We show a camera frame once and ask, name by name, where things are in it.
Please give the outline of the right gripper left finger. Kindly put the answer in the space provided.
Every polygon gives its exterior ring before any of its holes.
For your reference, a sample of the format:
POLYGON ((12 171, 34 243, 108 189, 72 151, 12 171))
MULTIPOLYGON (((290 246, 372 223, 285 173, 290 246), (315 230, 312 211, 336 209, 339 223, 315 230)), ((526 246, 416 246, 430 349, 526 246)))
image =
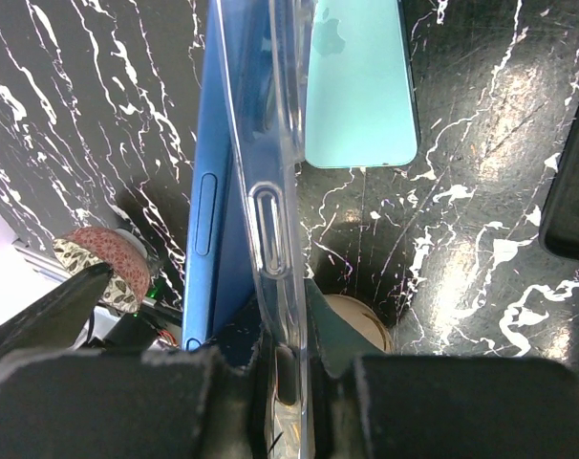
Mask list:
POLYGON ((0 325, 0 458, 263 458, 255 366, 196 352, 73 348, 99 263, 0 325))

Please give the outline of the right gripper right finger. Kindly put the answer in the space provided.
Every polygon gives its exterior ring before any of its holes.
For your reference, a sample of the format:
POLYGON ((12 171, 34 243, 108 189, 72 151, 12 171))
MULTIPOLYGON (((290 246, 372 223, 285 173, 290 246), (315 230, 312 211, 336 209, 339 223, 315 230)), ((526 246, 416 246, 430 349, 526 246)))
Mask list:
POLYGON ((534 358, 386 354, 305 295, 318 458, 579 458, 579 379, 534 358))

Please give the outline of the phone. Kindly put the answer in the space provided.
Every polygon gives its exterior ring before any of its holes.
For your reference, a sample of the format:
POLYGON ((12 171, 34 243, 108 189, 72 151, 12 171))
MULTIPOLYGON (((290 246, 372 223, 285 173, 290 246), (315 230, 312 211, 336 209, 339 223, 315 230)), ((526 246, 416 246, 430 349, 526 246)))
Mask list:
POLYGON ((552 255, 579 261, 579 105, 545 201, 539 242, 552 255))

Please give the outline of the teal smartphone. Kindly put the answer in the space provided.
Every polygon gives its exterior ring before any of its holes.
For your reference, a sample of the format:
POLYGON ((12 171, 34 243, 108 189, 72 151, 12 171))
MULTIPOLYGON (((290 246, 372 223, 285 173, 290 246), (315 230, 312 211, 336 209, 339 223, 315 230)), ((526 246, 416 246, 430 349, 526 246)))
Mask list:
POLYGON ((318 168, 400 166, 416 157, 401 2, 316 2, 304 142, 306 161, 318 168))

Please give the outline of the blue smartphone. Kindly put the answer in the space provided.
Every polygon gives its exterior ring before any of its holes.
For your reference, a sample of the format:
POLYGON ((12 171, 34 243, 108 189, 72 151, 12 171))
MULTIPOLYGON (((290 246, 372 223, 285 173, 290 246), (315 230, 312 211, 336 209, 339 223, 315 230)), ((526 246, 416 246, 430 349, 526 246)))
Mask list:
POLYGON ((218 334, 254 294, 238 174, 232 151, 225 75, 240 74, 252 53, 251 33, 268 35, 265 1, 209 4, 195 164, 187 234, 182 349, 194 351, 218 334))

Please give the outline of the clear transparent phone case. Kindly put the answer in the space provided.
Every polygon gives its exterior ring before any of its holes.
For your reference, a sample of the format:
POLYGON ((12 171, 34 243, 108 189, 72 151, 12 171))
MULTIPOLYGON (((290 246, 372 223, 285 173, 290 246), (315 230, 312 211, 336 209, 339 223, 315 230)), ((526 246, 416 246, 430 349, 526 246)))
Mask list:
POLYGON ((314 455, 295 167, 304 158, 310 1, 215 1, 226 112, 255 293, 273 363, 266 448, 314 455))

